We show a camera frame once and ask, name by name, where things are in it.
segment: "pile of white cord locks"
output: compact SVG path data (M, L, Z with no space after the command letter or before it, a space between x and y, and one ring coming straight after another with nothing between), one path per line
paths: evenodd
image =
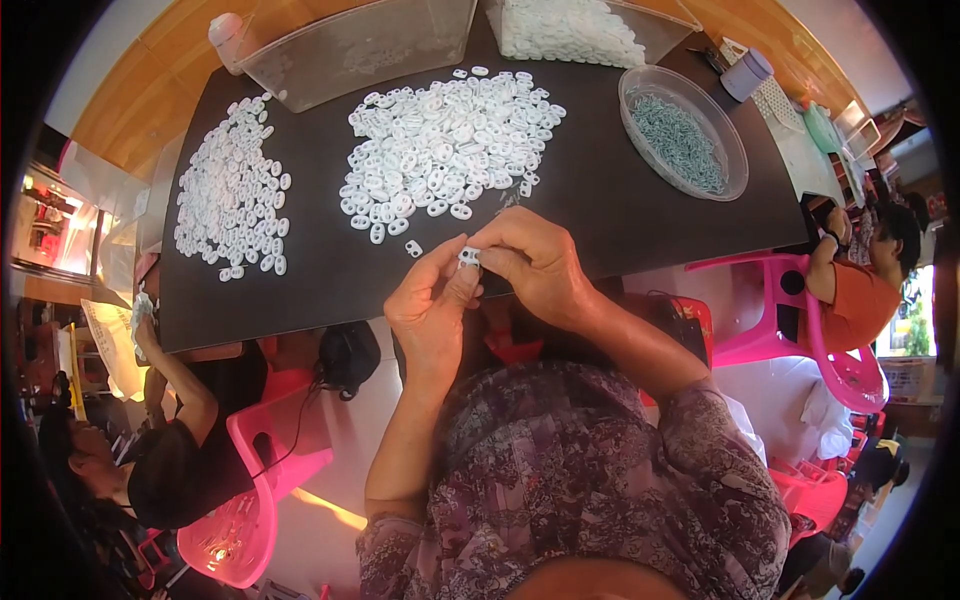
M498 20L500 54L510 59L645 64L646 47L602 0L503 0Z
M519 180L520 196L529 198L540 182L540 153L566 110L547 102L550 92L534 89L529 73L487 79L487 67L471 72L456 69L456 79L429 89L372 92L350 114L354 135L369 139L347 157L352 170L340 207L352 227L370 230L374 244L406 231L418 208L466 220L468 203L485 188L505 190ZM405 247L420 255L416 242Z
M287 272L283 238L290 221L278 219L276 212L286 202L291 178L261 149L274 132L272 125L263 125L271 97L265 92L230 105L228 118L207 132L180 177L177 250L187 257L199 254L210 265L228 260L230 266L220 269L221 281L239 279L245 266L258 263L264 272Z

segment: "orange shirt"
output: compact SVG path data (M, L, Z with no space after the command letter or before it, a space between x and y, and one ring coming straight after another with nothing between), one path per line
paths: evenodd
M849 260L833 261L837 287L833 304L820 302L820 324L827 352L846 352L868 346L890 323L903 302L900 290L874 273ZM800 319L798 339L810 347L806 318Z

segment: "green container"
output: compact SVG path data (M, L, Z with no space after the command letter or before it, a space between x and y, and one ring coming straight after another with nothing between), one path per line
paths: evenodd
M837 134L833 122L827 116L827 111L817 103L810 103L810 108L804 113L804 123L806 130L810 132L810 137L813 138L813 143L825 155L839 153L843 148L840 135Z

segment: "purple patterned shirt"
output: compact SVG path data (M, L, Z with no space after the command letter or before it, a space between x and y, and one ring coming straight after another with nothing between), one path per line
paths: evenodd
M364 598L504 598L558 557L626 559L691 599L767 600L790 523L712 384L647 422L622 375L515 365L455 387L435 429L426 522L375 515Z

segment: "plastic bowl of springs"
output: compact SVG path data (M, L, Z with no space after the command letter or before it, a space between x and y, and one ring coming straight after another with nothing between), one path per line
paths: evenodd
M691 80L647 64L620 78L620 116L636 150L695 198L729 202L747 187L743 142L724 111Z

